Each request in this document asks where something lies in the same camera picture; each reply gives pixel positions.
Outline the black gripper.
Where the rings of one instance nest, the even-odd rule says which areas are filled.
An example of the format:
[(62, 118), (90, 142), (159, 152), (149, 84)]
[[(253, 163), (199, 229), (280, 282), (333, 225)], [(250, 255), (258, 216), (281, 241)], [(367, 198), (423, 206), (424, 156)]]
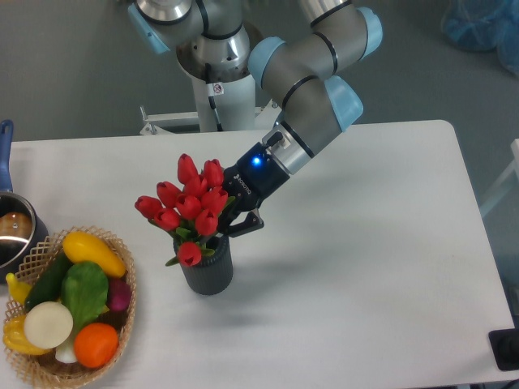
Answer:
[(234, 196), (234, 212), (247, 212), (245, 219), (231, 224), (231, 215), (220, 219), (218, 233), (240, 237), (264, 227), (261, 203), (289, 180), (289, 174), (273, 159), (262, 143), (256, 143), (237, 162), (224, 170), (223, 188)]

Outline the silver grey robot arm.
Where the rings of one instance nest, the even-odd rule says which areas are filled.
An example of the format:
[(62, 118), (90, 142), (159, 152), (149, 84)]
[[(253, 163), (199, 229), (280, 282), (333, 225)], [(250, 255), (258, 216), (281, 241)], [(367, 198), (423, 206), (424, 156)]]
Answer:
[(253, 42), (240, 1), (135, 1), (128, 8), (151, 49), (175, 53), (191, 78), (203, 132), (250, 129), (257, 88), (280, 109), (272, 129), (224, 173), (234, 201), (219, 219), (223, 235), (260, 229), (261, 203), (362, 115), (338, 72), (379, 47), (378, 16), (350, 1), (300, 7), (311, 33), (293, 44)]

